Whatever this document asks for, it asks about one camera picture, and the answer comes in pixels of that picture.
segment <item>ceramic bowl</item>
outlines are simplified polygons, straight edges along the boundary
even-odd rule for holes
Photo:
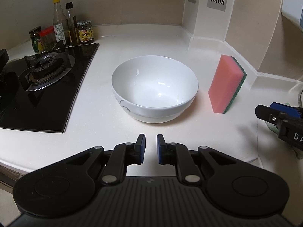
[[[147,55],[127,60],[112,75],[120,106],[133,118],[163,123],[178,117],[193,102],[198,80],[183,63]]]

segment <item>screw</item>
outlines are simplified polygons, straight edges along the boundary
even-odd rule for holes
[[[102,177],[102,181],[105,183],[114,183],[117,178],[114,175],[106,175]]]
[[[200,181],[200,177],[197,175],[187,175],[185,180],[189,183],[196,183]]]

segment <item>red lid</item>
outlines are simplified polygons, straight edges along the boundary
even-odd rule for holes
[[[54,32],[54,27],[53,26],[50,26],[50,27],[47,27],[46,29],[42,30],[39,34],[40,34],[40,37],[43,37],[47,34],[50,34]]]

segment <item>bowl rim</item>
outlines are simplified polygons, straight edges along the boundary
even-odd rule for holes
[[[196,80],[196,82],[197,82],[197,91],[196,91],[196,93],[194,94],[194,96],[193,96],[192,98],[187,99],[185,102],[182,102],[182,103],[180,103],[180,104],[173,105],[173,106],[168,106],[168,107],[146,107],[146,106],[142,106],[142,105],[138,105],[138,104],[135,104],[135,103],[133,103],[133,102],[130,102],[129,100],[127,100],[127,99],[123,98],[122,96],[120,96],[120,95],[117,93],[117,91],[115,90],[115,88],[114,88],[114,86],[113,86],[113,82],[112,82],[112,81],[113,81],[113,75],[114,75],[116,69],[117,69],[120,65],[122,65],[123,63],[128,62],[129,60],[133,60],[133,59],[141,58],[141,57],[148,57],[148,56],[158,56],[158,57],[164,57],[164,58],[168,58],[168,59],[171,59],[171,60],[175,60],[175,59],[173,59],[173,58],[169,58],[169,57],[161,56],[161,55],[142,55],[142,56],[137,56],[137,57],[130,58],[130,59],[128,59],[128,60],[122,62],[121,64],[119,64],[119,65],[115,68],[115,70],[113,71],[113,73],[112,73],[112,76],[111,76],[111,86],[112,86],[112,90],[113,90],[121,99],[123,99],[124,101],[126,101],[126,102],[128,102],[128,103],[130,103],[130,104],[132,104],[132,105],[135,105],[136,107],[143,107],[143,108],[150,109],[150,110],[153,110],[153,109],[159,110],[159,109],[169,109],[169,108],[175,108],[175,107],[182,106],[182,105],[186,104],[187,102],[189,102],[190,100],[192,100],[193,98],[196,97],[196,95],[197,95],[197,93],[198,93],[198,91],[199,91],[199,81],[198,81],[198,78],[197,78],[197,76],[196,76],[196,74],[194,73],[193,70],[191,70],[187,65],[185,65],[184,63],[182,63],[181,61],[178,61],[178,60],[175,60],[175,61],[177,61],[177,62],[183,64],[184,66],[186,66],[186,67],[194,74],[194,76],[195,76],[195,80]]]

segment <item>floor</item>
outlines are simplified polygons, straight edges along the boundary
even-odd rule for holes
[[[14,202],[13,195],[0,189],[0,223],[8,226],[20,212]]]

